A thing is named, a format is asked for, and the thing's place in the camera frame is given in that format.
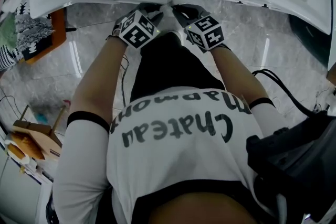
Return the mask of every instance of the white arm sleeve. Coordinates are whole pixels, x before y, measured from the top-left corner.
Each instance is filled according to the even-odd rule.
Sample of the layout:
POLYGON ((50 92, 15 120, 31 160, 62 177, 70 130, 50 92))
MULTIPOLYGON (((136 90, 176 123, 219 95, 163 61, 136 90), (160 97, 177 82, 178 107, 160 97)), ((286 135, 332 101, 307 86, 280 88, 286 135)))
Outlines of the white arm sleeve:
POLYGON ((281 128, 288 127, 285 118, 269 103, 258 104, 251 108, 251 112, 259 124, 264 137, 272 135, 281 128))
POLYGON ((69 124, 53 185, 56 214, 62 224, 94 223, 109 186, 106 176, 108 132, 95 122, 69 124))

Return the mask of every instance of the wire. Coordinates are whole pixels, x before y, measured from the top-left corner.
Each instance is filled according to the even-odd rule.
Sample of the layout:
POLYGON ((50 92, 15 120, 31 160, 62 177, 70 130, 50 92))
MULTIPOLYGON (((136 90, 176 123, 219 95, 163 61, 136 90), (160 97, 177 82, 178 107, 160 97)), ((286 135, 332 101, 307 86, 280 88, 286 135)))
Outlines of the wire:
POLYGON ((328 90, 330 90, 331 89, 331 87, 328 87, 327 89, 325 89, 325 90, 323 90, 323 91, 321 91, 321 92, 317 92, 316 93, 316 102, 315 102, 315 105, 314 105, 314 110, 316 109, 316 107, 319 105, 320 106, 320 108, 321 108, 321 110, 322 110, 322 106, 321 106, 321 104, 318 104, 317 103, 317 101, 318 101, 318 98, 320 97, 320 95, 322 95, 324 92, 326 92, 326 91, 328 91, 328 90))
POLYGON ((122 75, 122 79, 121 79, 121 94, 122 94, 122 102, 124 104, 124 108, 126 107, 126 101, 125 101, 125 92, 124 92, 124 79, 125 79, 125 75, 128 69, 128 66, 130 65, 130 62, 128 61, 128 58, 126 55, 123 56, 123 59, 125 59, 127 61, 127 66, 126 68, 124 68, 122 65, 121 67, 125 70, 124 74, 122 75))
POLYGON ((58 132, 54 132, 55 134, 59 134, 61 136, 65 136, 64 134, 58 133, 58 132))
POLYGON ((0 183, 1 183, 1 179, 2 179, 2 177, 3 177, 3 175, 4 175, 4 170, 5 170, 5 168, 6 168, 6 165, 7 165, 8 159, 9 159, 9 156, 7 155, 7 159, 6 159, 6 162, 5 162, 4 168, 2 169, 2 172, 1 172, 1 175, 0 175, 0 183))
POLYGON ((277 75, 275 75, 272 71, 268 70, 268 69, 261 69, 261 70, 257 70, 252 72, 252 74, 255 76, 256 74, 264 74, 266 76, 268 76, 271 80, 273 80, 276 84, 278 84, 283 90, 284 92, 288 95, 288 97, 290 98, 290 100, 292 100, 292 102, 294 103, 294 105, 305 115, 307 115, 308 117, 314 116, 316 115, 316 113, 310 111, 309 109, 307 109, 305 106, 303 106, 297 99, 295 99, 295 97, 291 94, 291 92, 287 89, 287 87, 284 85, 284 83, 279 79, 279 77, 277 75))
MULTIPOLYGON (((7 98, 7 97, 12 97, 12 98, 13 98, 15 107, 16 107, 17 111, 19 112, 20 116, 22 116, 22 113, 20 112, 19 108, 18 108, 17 105, 16 105, 15 97, 14 97, 14 96, 12 96, 12 95, 5 95, 4 97, 2 97, 2 98, 0 99, 0 103, 1 103, 1 101, 2 101, 4 98, 7 98)), ((13 110, 15 116, 16 116, 18 119, 20 119, 20 117, 17 116, 15 110, 13 109, 13 107, 11 106, 11 104, 10 104, 9 101, 8 101, 8 103, 9 103, 10 107, 12 108, 12 110, 13 110)))
MULTIPOLYGON (((305 101, 307 101, 307 100, 308 100, 308 98, 303 99, 303 100, 299 101, 299 103, 305 102, 305 101)), ((295 105, 292 106, 287 112, 285 112, 285 113, 281 113, 281 115, 287 115, 290 111, 292 111, 293 108, 296 108, 296 106, 295 106, 295 105)))
POLYGON ((281 106, 282 106, 282 104, 281 104, 281 100, 280 100, 279 97, 275 96, 275 97, 272 99, 272 102, 273 102, 275 99, 278 99, 278 101, 279 101, 279 103, 280 103, 280 106, 279 106, 278 109, 277 109, 277 110, 279 111, 280 108, 281 108, 281 106))

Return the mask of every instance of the black pants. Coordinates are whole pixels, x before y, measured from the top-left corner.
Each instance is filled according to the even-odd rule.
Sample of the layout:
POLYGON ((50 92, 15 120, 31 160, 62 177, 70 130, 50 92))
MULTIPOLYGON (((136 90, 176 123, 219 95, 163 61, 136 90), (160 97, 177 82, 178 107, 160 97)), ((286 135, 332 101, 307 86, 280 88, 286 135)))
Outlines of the black pants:
POLYGON ((174 33, 167 33, 151 41, 141 49, 141 55, 131 102, 171 87, 225 90, 223 83, 181 45, 174 33))

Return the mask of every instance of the fiducial marker cube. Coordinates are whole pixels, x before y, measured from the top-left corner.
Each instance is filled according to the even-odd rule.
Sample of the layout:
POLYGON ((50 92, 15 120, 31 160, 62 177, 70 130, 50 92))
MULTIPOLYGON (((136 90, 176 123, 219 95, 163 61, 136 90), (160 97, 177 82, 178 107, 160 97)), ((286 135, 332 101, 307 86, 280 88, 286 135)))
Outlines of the fiducial marker cube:
POLYGON ((160 33, 139 10, 124 18, 121 23, 119 37, 135 49, 141 49, 160 33))
POLYGON ((224 41, 222 25, 214 15, 208 15, 185 28, 193 44, 211 50, 224 41))

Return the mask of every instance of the green cloth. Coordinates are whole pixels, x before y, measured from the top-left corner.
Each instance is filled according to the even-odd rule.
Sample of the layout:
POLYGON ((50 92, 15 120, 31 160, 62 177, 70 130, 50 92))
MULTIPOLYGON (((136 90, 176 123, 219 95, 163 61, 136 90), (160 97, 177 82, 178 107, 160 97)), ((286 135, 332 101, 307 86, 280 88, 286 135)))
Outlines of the green cloth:
POLYGON ((0 26, 0 47, 7 45, 9 50, 16 48, 15 16, 9 13, 0 26))

